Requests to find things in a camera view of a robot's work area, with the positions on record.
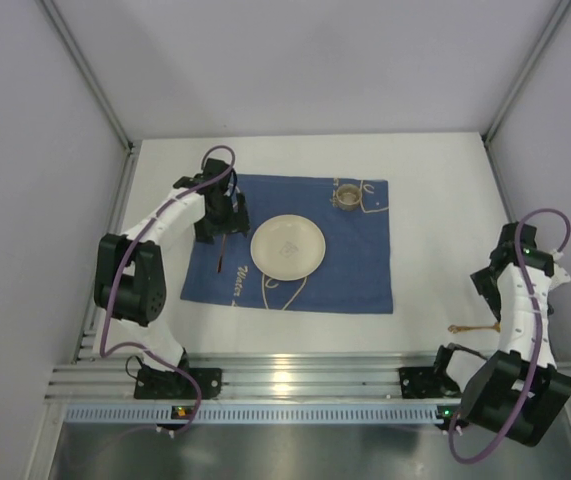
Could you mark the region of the copper fork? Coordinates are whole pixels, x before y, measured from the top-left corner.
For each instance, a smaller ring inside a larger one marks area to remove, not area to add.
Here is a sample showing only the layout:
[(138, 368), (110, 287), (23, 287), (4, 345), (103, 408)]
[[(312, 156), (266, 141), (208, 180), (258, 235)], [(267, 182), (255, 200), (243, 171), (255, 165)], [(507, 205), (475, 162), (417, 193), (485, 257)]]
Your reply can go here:
[(217, 273), (221, 273), (222, 268), (223, 268), (226, 243), (227, 243), (227, 234), (224, 234), (221, 238), (221, 248), (220, 248), (220, 253), (219, 253), (219, 257), (218, 257), (218, 261), (217, 261), (217, 270), (216, 270)]

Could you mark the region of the cream ceramic plate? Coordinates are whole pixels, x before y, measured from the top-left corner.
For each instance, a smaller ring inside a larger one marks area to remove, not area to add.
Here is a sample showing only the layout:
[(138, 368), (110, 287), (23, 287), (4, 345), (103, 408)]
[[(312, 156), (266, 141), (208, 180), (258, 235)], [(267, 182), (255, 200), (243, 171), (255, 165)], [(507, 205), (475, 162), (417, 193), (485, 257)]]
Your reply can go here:
[(299, 215), (278, 215), (263, 222), (250, 242), (250, 256), (265, 276), (277, 281), (308, 277), (322, 264), (326, 240), (321, 229)]

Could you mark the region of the gold spoon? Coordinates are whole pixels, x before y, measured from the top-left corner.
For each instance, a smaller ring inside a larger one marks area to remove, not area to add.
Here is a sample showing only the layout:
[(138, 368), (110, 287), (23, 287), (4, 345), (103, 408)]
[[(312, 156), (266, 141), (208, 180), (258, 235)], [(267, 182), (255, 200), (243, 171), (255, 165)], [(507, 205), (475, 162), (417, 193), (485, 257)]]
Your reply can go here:
[(448, 331), (452, 334), (460, 334), (465, 332), (483, 331), (483, 330), (495, 331), (499, 333), (501, 330), (500, 323), (496, 322), (492, 325), (482, 325), (482, 326), (450, 325), (448, 327)]

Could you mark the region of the small glass cup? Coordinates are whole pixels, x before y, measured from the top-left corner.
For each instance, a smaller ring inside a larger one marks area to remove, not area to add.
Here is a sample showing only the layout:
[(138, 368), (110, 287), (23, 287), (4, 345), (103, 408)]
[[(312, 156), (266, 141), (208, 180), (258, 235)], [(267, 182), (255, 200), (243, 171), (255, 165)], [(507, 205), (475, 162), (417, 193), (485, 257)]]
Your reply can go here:
[(335, 203), (343, 211), (354, 211), (360, 208), (362, 200), (361, 188), (347, 183), (340, 185), (334, 194)]

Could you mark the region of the blue cloth placemat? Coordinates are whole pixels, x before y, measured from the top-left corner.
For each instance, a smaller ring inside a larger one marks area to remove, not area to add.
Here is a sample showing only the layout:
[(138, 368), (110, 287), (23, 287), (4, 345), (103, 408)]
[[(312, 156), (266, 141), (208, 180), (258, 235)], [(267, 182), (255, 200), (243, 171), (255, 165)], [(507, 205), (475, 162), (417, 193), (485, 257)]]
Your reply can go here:
[[(217, 273), (221, 240), (195, 243), (181, 299), (271, 310), (341, 314), (390, 314), (389, 188), (384, 180), (242, 175), (251, 229), (285, 214), (313, 221), (326, 240), (320, 267), (296, 281), (262, 274), (250, 256), (252, 237), (227, 238), (223, 268)], [(359, 209), (343, 211), (334, 199), (342, 184), (361, 188)]]

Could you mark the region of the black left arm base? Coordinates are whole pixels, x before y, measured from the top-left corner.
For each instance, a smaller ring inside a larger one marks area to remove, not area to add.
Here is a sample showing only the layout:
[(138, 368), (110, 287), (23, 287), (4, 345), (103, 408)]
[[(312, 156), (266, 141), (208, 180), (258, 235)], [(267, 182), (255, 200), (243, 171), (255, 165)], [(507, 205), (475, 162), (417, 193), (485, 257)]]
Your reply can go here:
[[(192, 368), (188, 375), (209, 400), (217, 397), (222, 388), (220, 368)], [(134, 398), (137, 400), (195, 400), (197, 390), (193, 383), (176, 372), (158, 371), (143, 366), (136, 375)]]

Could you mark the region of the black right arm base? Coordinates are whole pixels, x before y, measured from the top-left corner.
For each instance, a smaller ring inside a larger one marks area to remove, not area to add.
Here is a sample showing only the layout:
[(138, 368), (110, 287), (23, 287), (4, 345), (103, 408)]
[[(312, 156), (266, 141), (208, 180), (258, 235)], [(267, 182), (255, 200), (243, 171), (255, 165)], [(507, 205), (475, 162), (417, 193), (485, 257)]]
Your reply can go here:
[(458, 385), (433, 367), (402, 367), (398, 370), (403, 399), (460, 398)]

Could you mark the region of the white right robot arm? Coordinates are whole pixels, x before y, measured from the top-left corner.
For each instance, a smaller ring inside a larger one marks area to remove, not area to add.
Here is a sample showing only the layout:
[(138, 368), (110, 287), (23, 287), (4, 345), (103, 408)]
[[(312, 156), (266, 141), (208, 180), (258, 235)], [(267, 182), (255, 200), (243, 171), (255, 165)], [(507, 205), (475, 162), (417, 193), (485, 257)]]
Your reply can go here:
[(528, 447), (540, 442), (571, 395), (548, 335), (550, 293), (571, 277), (560, 253), (538, 249), (535, 236), (532, 225), (504, 225), (489, 265), (471, 276), (500, 328), (496, 351), (486, 357), (451, 343), (434, 362), (437, 378), (462, 394), (461, 421), (489, 431), (500, 431), (525, 393), (506, 436)]

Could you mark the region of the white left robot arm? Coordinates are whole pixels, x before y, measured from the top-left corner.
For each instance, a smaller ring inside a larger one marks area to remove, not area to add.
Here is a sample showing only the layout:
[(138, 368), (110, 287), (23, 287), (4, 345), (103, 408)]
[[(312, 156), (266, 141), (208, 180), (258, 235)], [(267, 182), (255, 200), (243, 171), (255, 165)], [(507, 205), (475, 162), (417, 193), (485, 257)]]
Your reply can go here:
[(101, 357), (132, 348), (157, 372), (182, 368), (186, 351), (163, 314), (169, 294), (164, 257), (188, 230), (205, 244), (248, 234), (249, 214), (245, 196), (236, 191), (234, 164), (207, 152), (201, 171), (176, 181), (150, 214), (123, 233), (101, 238), (94, 280), (94, 303), (105, 311)]

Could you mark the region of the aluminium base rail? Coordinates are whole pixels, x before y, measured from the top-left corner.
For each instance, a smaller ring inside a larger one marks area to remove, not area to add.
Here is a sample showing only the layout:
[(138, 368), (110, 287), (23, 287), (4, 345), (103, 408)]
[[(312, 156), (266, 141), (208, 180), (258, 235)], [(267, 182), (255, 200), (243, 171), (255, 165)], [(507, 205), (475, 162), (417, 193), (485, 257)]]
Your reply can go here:
[[(124, 355), (81, 358), (53, 369), (45, 399), (59, 402), (125, 402), (133, 398), (138, 370)], [(193, 355), (190, 365), (222, 370), (218, 401), (395, 401), (399, 370), (430, 367), (433, 356), (378, 355)]]

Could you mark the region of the left corner frame post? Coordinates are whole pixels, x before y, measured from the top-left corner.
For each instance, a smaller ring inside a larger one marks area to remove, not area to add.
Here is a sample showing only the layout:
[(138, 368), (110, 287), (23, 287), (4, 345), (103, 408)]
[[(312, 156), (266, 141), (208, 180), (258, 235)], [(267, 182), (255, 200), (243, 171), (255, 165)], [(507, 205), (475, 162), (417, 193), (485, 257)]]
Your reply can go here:
[(63, 45), (66, 53), (80, 74), (90, 96), (98, 106), (109, 124), (118, 142), (126, 151), (133, 149), (134, 143), (126, 133), (121, 121), (102, 88), (94, 69), (84, 55), (75, 35), (64, 18), (60, 8), (52, 0), (36, 0), (35, 3), (43, 12), (47, 22)]

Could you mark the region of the corner frame post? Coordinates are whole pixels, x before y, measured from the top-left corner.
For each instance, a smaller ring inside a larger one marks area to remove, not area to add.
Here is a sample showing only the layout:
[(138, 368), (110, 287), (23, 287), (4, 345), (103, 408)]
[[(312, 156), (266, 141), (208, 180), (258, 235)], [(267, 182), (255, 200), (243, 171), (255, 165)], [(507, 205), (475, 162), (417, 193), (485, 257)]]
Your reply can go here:
[(483, 145), (489, 147), (507, 120), (517, 100), (524, 92), (546, 51), (553, 43), (562, 25), (571, 13), (571, 0), (558, 0), (553, 3), (550, 13), (536, 34), (532, 45), (518, 67), (505, 95), (502, 97), (486, 131), (481, 135)]
[(35, 3), (43, 12), (47, 22), (63, 45), (66, 53), (80, 74), (90, 96), (98, 106), (109, 124), (118, 142), (126, 151), (133, 149), (134, 143), (126, 133), (121, 121), (102, 88), (94, 69), (84, 55), (75, 35), (64, 18), (60, 8), (52, 0), (36, 0)]

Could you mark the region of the right corner frame post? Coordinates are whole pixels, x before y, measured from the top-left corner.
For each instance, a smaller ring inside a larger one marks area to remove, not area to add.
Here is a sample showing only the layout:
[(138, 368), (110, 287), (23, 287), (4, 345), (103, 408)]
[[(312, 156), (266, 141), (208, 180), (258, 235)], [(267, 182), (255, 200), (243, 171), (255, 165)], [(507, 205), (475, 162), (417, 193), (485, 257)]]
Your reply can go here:
[(486, 131), (481, 135), (483, 145), (489, 147), (507, 120), (517, 100), (524, 92), (546, 51), (553, 43), (562, 25), (571, 13), (571, 0), (558, 0), (553, 3), (550, 13), (536, 34), (532, 45), (518, 67), (505, 95), (502, 97)]

